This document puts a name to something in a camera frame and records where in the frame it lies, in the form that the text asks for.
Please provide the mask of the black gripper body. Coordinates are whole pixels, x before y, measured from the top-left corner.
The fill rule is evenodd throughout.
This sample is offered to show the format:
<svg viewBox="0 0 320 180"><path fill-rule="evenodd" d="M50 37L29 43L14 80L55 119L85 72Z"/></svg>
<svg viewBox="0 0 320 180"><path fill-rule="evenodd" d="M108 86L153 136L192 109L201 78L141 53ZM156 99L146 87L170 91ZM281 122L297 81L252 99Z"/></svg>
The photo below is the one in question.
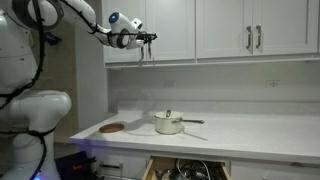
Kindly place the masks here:
<svg viewBox="0 0 320 180"><path fill-rule="evenodd" d="M147 43L151 43L156 38L156 33L147 33L146 31L139 31L137 33L130 34L129 43L135 45L144 45Z"/></svg>

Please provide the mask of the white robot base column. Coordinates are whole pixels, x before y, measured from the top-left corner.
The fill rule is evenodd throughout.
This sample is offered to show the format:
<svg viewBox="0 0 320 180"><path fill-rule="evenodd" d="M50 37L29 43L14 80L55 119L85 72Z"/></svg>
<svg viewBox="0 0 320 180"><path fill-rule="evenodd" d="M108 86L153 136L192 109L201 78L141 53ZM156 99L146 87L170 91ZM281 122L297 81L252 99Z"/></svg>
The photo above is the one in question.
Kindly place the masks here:
<svg viewBox="0 0 320 180"><path fill-rule="evenodd" d="M12 135L14 164L1 180L61 180L54 158L54 131L71 108L65 92L33 91L41 63L30 47L32 31L44 39L63 18L63 8L54 0L8 0L0 14L1 120L27 123Z"/></svg>

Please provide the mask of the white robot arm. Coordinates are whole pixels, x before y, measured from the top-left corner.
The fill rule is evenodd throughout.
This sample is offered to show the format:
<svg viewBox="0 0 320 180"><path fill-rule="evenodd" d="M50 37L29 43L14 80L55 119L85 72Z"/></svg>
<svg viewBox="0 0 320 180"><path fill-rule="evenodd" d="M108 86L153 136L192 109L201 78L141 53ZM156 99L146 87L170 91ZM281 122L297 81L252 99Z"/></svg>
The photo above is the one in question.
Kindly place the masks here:
<svg viewBox="0 0 320 180"><path fill-rule="evenodd" d="M157 38L155 33L141 30L140 19L129 20L120 12L108 17L110 28L99 25L96 12L85 0L10 0L8 8L13 20L24 28L48 31L65 21L112 48L143 48Z"/></svg>

